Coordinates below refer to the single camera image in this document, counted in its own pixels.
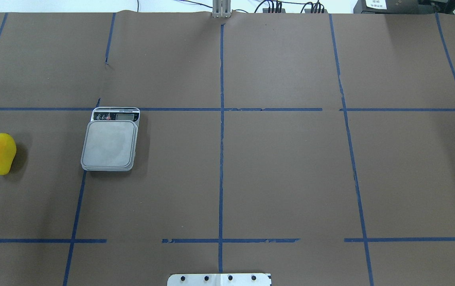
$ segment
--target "mango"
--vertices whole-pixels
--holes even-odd
[[[14,139],[9,134],[0,133],[0,175],[10,172],[16,151]]]

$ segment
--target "scale weighing platform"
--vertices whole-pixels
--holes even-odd
[[[128,171],[134,165],[140,110],[97,107],[91,113],[82,148],[87,171]]]

